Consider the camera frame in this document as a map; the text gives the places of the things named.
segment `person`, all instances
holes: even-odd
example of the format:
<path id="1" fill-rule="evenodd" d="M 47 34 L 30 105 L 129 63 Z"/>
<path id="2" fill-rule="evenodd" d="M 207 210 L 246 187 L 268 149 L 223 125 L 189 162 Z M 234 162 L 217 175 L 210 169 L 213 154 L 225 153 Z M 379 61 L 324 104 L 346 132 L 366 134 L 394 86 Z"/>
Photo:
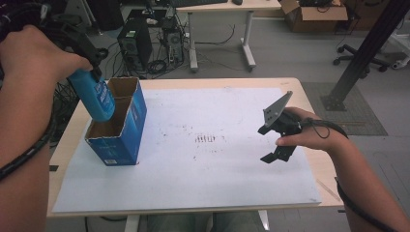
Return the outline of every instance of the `person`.
<path id="1" fill-rule="evenodd" d="M 35 26 L 12 32 L 0 43 L 4 79 L 0 90 L 0 168 L 43 135 L 56 83 L 85 58 L 58 48 Z M 48 146 L 0 182 L 0 231 L 44 231 L 48 197 Z"/>
<path id="2" fill-rule="evenodd" d="M 32 146 L 44 133 L 55 84 L 77 69 L 89 71 L 90 63 L 62 51 L 34 26 L 10 33 L 0 43 L 0 63 L 5 74 L 0 90 L 0 168 Z M 301 119 L 318 116 L 300 108 L 286 108 Z M 305 127 L 299 134 L 277 141 L 280 146 L 306 146 L 323 150 L 332 159 L 338 182 L 352 202 L 395 231 L 410 231 L 402 209 L 373 173 L 366 159 L 349 139 L 335 130 L 327 138 L 323 127 Z M 0 181 L 0 231 L 44 231 L 48 195 L 49 149 Z M 349 207 L 352 231 L 377 231 Z"/>

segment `floor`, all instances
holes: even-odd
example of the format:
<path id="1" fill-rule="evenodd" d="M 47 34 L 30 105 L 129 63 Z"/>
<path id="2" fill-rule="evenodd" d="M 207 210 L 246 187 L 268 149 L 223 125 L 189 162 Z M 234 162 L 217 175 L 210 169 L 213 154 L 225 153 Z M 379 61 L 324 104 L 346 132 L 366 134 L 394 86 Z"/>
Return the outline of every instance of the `floor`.
<path id="1" fill-rule="evenodd" d="M 227 78 L 227 77 L 296 77 L 300 81 L 336 83 L 347 67 L 347 62 L 333 65 L 340 44 L 359 47 L 366 32 L 351 35 L 334 33 L 292 33 L 282 19 L 258 18 L 252 22 L 250 47 L 257 67 L 251 72 L 245 66 L 245 58 L 239 40 L 245 31 L 237 25 L 231 40 L 225 45 L 197 46 L 199 72 L 193 73 L 187 65 L 177 70 L 149 78 Z M 230 36 L 229 25 L 219 25 L 195 31 L 195 40 L 221 42 Z M 106 32 L 103 37 L 91 37 L 96 46 L 115 43 L 115 32 Z M 382 59 L 395 61 L 403 55 L 400 50 L 387 44 Z M 120 58 L 113 68 L 112 58 L 101 65 L 105 76 L 112 76 L 118 69 Z M 370 74 L 356 86 L 365 97 L 388 136 L 351 136 L 369 163 L 393 196 L 410 216 L 410 67 L 379 72 L 370 68 Z M 341 208 L 289 209 L 268 211 L 271 231 L 349 231 Z M 207 217 L 200 217 L 200 224 Z M 89 231 L 124 231 L 123 221 L 106 221 L 100 217 L 88 219 Z M 47 222 L 47 232 L 86 231 L 84 218 L 54 218 Z"/>

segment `table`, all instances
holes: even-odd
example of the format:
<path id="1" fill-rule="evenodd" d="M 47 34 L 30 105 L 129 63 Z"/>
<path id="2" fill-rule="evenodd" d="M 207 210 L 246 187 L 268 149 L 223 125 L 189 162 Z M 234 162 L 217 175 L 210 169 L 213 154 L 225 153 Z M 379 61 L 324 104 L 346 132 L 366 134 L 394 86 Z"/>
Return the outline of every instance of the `table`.
<path id="1" fill-rule="evenodd" d="M 164 79 L 164 80 L 141 80 L 143 89 L 202 89 L 202 88 L 280 88 L 283 93 L 293 91 L 293 96 L 289 101 L 289 106 L 298 106 L 312 111 L 308 98 L 302 85 L 296 78 L 225 78 L 225 79 Z M 57 196 L 59 194 L 65 172 L 70 159 L 78 145 L 78 141 L 85 125 L 90 117 L 84 106 L 80 103 L 75 110 L 66 131 L 50 160 L 50 165 L 58 167 L 56 171 L 50 171 L 50 187 L 47 216 L 50 218 L 61 217 L 62 215 L 52 212 Z M 336 172 L 330 158 L 321 151 L 305 149 L 307 160 L 310 164 L 317 188 L 322 198 L 319 207 L 341 206 L 342 201 L 338 197 L 337 187 L 334 177 Z M 104 212 L 105 215 L 132 215 L 142 212 Z M 82 217 L 100 215 L 101 213 L 76 213 L 63 214 L 64 217 Z"/>
<path id="2" fill-rule="evenodd" d="M 195 41 L 193 37 L 193 17 L 192 15 L 211 15 L 207 17 L 207 25 L 221 24 L 227 21 L 235 21 L 243 18 L 241 13 L 246 13 L 245 35 L 241 38 L 242 48 L 247 57 L 249 69 L 256 67 L 252 53 L 249 48 L 250 27 L 254 11 L 279 10 L 280 3 L 278 0 L 244 0 L 241 6 L 237 6 L 229 0 L 227 3 L 218 3 L 211 5 L 178 8 L 179 13 L 188 13 L 189 32 L 190 32 L 190 69 L 193 72 L 198 71 L 196 60 Z"/>

